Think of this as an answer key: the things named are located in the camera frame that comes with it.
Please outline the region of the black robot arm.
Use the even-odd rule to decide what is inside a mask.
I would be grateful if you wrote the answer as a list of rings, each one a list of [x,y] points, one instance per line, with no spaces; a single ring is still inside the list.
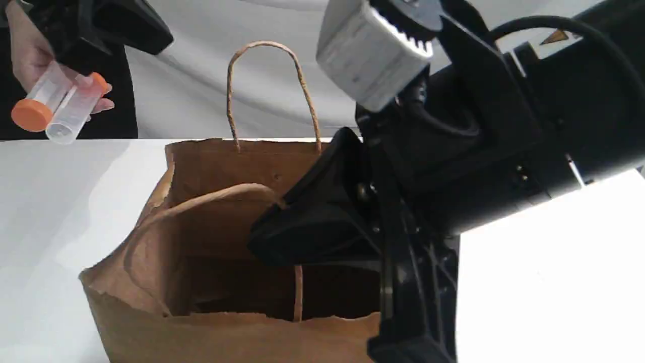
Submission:
[[[467,1],[329,1],[316,62],[356,103],[251,227],[272,266],[380,273],[375,362],[456,362],[467,230],[643,164],[643,1],[488,29]]]

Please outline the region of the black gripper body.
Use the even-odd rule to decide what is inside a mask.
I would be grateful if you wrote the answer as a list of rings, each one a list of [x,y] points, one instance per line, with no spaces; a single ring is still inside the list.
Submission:
[[[451,64],[431,74],[390,65],[398,103],[385,118],[382,139],[413,209],[444,234],[499,220],[545,200],[537,150],[545,124],[497,40],[506,25],[490,29],[467,1],[368,1],[375,19],[414,50],[438,39]]]

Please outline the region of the person's bare hand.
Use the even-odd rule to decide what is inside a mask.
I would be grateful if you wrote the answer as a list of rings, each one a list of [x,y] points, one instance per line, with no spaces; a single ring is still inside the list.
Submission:
[[[2,1],[2,22],[8,34],[2,36],[2,128],[10,124],[10,103],[19,98],[18,87],[30,92],[47,66],[54,60],[50,43],[41,34],[17,1]],[[132,82],[127,57],[121,46],[113,48],[115,55],[98,60],[99,71],[113,81],[115,99],[131,97]]]

